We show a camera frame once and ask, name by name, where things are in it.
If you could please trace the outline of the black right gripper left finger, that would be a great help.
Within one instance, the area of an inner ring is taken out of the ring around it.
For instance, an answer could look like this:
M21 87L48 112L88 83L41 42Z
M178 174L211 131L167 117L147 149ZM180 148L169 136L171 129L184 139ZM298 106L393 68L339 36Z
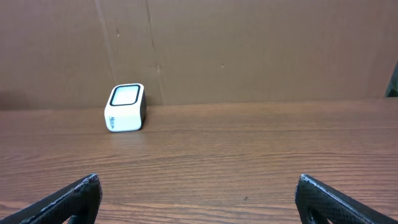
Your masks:
M1 220L1 223L94 224L102 199L100 179L89 174L42 200Z

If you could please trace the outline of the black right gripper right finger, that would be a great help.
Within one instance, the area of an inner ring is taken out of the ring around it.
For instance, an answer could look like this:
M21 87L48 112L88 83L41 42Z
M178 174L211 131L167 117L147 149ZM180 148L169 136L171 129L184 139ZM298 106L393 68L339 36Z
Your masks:
M373 210L307 174L302 174L298 179L295 204L302 223L397 224L397 220Z

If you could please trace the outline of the white barcode scanner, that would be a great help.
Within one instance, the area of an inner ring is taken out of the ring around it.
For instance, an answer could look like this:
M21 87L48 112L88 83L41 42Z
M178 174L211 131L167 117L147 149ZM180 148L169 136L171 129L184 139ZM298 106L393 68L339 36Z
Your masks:
M104 109L106 127L111 132L137 131L147 114L144 85L128 83L115 86Z

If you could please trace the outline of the dark object at wall edge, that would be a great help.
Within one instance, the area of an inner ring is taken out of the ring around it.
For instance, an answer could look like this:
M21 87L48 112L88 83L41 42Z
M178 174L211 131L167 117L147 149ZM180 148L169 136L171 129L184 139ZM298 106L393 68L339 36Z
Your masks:
M398 96L398 62L395 65L391 79L387 86L385 97L397 97Z

